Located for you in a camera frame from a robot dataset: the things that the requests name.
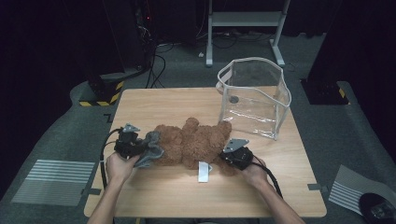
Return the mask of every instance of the black equipment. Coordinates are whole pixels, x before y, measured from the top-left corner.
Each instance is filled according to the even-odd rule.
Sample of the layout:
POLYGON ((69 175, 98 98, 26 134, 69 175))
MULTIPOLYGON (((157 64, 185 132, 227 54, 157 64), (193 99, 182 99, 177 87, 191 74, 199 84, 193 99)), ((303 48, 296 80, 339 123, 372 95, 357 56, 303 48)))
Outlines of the black equipment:
POLYGON ((125 159, 142 154, 148 147, 148 144, 143 144, 143 140, 137 138, 138 134, 134 131, 125 132, 125 129, 120 132, 114 150, 120 153, 125 159))
POLYGON ((277 194, 279 194, 279 196, 282 197, 282 192, 280 191, 280 187, 277 184, 275 176, 261 162, 260 163, 253 162, 253 158, 256 158, 258 161, 260 160, 253 155, 253 153, 248 149, 248 147, 243 147, 247 143, 248 140, 231 139, 227 147, 223 149, 223 151, 219 154, 219 156, 227 163, 238 168, 241 171, 248 168, 248 166, 251 164, 261 167, 270 176, 277 194))
POLYGON ((359 208, 369 224, 396 223, 396 208, 385 198, 374 193, 365 193, 359 199, 359 208))

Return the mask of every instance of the human arm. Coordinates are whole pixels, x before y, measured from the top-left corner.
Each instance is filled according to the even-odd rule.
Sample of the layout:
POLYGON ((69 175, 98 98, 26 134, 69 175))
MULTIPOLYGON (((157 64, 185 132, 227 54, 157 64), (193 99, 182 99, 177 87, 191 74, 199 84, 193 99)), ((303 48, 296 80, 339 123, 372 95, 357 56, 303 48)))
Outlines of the human arm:
MULTIPOLYGON (((253 158, 253 162, 261 162, 265 165, 261 159, 253 158)), ((274 187, 268 182, 267 173, 261 167, 249 165, 242 171, 242 176, 260 193, 270 208, 276 223, 304 223, 297 213, 276 193, 274 187)))
POLYGON ((111 154, 106 160, 106 172, 108 177, 107 187, 99 203, 96 205, 88 223, 112 223, 116 208, 117 199, 123 184, 129 178, 134 168, 134 164, 139 160, 139 156, 134 156, 125 160, 119 153, 111 154))

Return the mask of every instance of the white tag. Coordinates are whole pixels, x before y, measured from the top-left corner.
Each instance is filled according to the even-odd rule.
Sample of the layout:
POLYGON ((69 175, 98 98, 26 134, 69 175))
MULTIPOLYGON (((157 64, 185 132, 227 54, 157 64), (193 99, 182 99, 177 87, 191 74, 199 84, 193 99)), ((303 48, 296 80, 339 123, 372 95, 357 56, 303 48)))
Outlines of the white tag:
POLYGON ((207 183, 209 181, 209 171, 211 170, 209 168, 209 164, 207 164, 204 161, 199 162, 199 168, 198 168, 198 182, 200 183, 207 183))

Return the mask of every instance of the forearm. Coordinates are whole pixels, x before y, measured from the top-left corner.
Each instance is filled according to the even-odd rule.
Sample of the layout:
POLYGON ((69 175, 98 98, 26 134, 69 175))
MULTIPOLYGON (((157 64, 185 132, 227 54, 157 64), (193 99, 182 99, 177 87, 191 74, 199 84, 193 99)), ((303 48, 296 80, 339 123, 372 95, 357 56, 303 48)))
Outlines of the forearm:
POLYGON ((263 183, 256 189, 270 208, 276 223, 304 223, 269 183, 263 183))
POLYGON ((88 221, 89 224, 112 223, 121 188, 122 184, 116 184, 111 181, 108 183, 99 204, 97 204, 95 210, 93 210, 90 220, 88 221))

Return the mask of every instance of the dark background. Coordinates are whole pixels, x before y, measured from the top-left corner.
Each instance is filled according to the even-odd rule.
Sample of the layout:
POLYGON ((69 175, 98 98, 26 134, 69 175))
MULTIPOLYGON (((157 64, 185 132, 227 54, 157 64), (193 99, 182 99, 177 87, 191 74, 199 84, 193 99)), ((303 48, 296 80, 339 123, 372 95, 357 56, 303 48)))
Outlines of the dark background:
MULTIPOLYGON (((40 136, 70 107, 69 92, 73 87, 87 79, 125 72, 147 62, 134 22, 136 3, 148 5, 154 11, 155 6, 163 6, 162 14, 152 15, 153 33, 194 44, 196 31, 202 25, 204 2, 162 0, 155 6, 153 2, 118 0, 105 1, 108 4, 104 5, 93 0, 1 2, 0 163, 6 170, 1 173, 1 195, 40 136), (171 16, 175 13, 179 21, 171 16)), ((258 0, 214 2, 214 10, 282 8, 279 1, 273 4, 258 0)), ((309 78, 349 81, 361 108, 393 158, 394 3, 390 0, 291 1, 283 31, 283 35, 290 36, 329 32, 309 78)))

